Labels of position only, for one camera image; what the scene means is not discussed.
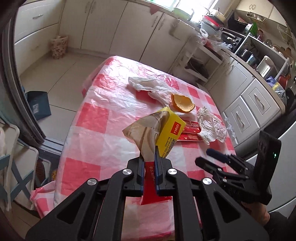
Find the red label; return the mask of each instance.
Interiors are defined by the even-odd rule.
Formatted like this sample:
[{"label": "red label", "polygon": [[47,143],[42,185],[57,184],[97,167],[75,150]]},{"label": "red label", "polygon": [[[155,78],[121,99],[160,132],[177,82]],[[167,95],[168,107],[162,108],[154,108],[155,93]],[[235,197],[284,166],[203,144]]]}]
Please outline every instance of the red label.
[{"label": "red label", "polygon": [[175,123],[173,124],[173,128],[170,132],[177,136],[180,131],[180,128],[181,128],[181,124],[175,121]]}]

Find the metal bolt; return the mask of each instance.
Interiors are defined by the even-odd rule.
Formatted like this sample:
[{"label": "metal bolt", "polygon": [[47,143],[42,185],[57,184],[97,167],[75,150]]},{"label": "metal bolt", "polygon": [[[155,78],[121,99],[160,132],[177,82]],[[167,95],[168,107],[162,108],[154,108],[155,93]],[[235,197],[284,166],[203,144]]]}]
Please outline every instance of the metal bolt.
[{"label": "metal bolt", "polygon": [[96,179],[94,178],[88,179],[87,184],[90,186],[96,185]]},{"label": "metal bolt", "polygon": [[202,180],[202,182],[205,184],[205,185],[210,185],[212,183],[212,180],[208,177],[204,178]]},{"label": "metal bolt", "polygon": [[130,175],[131,173],[132,173],[133,171],[131,170],[131,169],[124,169],[123,171],[122,171],[122,173],[124,174],[124,175]]},{"label": "metal bolt", "polygon": [[171,169],[168,170],[168,173],[171,174],[171,175],[175,175],[175,174],[177,174],[177,170],[171,168]]}]

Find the upper cabinet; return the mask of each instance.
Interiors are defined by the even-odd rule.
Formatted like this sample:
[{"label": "upper cabinet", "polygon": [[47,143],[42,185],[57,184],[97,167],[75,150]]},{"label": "upper cabinet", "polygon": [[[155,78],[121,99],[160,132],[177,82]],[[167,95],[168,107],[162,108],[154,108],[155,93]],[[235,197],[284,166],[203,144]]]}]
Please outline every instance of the upper cabinet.
[{"label": "upper cabinet", "polygon": [[279,11],[276,9],[276,7],[274,7],[272,9],[272,12],[269,16],[269,19],[283,25],[283,26],[287,26],[286,21],[284,20],[284,18],[282,17],[282,15],[279,13]]},{"label": "upper cabinet", "polygon": [[44,0],[23,5],[17,12],[15,42],[59,22],[63,0]]},{"label": "upper cabinet", "polygon": [[59,34],[69,36],[69,47],[81,48],[83,31],[92,2],[92,0],[66,1]]},{"label": "upper cabinet", "polygon": [[273,5],[268,0],[241,0],[237,10],[252,12],[269,18]]},{"label": "upper cabinet", "polygon": [[169,71],[185,44],[185,41],[169,34],[175,20],[174,17],[163,14],[145,48],[141,63],[164,72]]},{"label": "upper cabinet", "polygon": [[87,17],[82,49],[109,53],[120,17],[127,1],[94,0]]},{"label": "upper cabinet", "polygon": [[117,26],[109,54],[140,61],[162,14],[158,11],[151,15],[150,7],[128,2]]}]

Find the plastic table cover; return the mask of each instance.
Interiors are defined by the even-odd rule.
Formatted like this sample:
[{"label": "plastic table cover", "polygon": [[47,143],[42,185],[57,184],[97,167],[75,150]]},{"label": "plastic table cover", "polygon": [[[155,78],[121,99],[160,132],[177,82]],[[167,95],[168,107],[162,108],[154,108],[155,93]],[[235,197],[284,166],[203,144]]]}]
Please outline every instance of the plastic table cover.
[{"label": "plastic table cover", "polygon": [[[129,77],[148,77],[165,81],[183,95],[188,96],[196,109],[205,106],[221,119],[212,98],[204,91],[162,71],[119,56],[106,59],[83,84],[85,96],[69,130],[57,172],[57,179],[31,194],[31,200],[41,215],[45,216],[87,179],[110,178],[124,169],[129,159],[139,156],[135,144],[128,141],[122,130],[137,119],[163,108],[146,91],[137,92],[128,85]],[[196,110],[179,113],[181,118],[196,121]],[[225,154],[235,154],[227,134],[224,143],[206,145],[204,142],[179,141],[168,159],[174,168],[190,178],[212,177],[197,167],[195,158],[202,156],[233,170],[206,155],[207,148]],[[141,198],[127,198],[124,212],[122,240],[162,240],[174,235],[173,201],[140,205]]]}]

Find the red cloth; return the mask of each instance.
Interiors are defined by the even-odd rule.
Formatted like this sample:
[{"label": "red cloth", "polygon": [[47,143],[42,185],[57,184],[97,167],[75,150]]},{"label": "red cloth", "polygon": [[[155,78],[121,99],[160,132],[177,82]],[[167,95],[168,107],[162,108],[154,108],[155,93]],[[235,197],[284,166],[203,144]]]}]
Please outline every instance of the red cloth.
[{"label": "red cloth", "polygon": [[[124,169],[128,160],[139,156],[137,146],[124,137],[122,130],[135,120],[163,108],[145,91],[137,92],[128,84],[129,77],[148,76],[166,81],[169,86],[190,97],[197,109],[205,106],[221,118],[212,98],[204,91],[136,61],[118,56],[108,58],[83,84],[85,98],[65,141],[54,190],[47,193],[36,190],[32,195],[39,213],[46,215],[88,178],[110,178],[115,172]],[[192,113],[181,117],[196,121],[196,115]],[[204,142],[177,142],[167,158],[174,168],[198,180],[211,177],[195,165],[198,156],[233,172],[226,164],[207,157],[207,148],[235,154],[227,137],[225,143],[215,141],[209,146]],[[122,240],[155,240],[174,235],[173,201],[147,205],[140,205],[140,201],[141,198],[126,199]]]}]

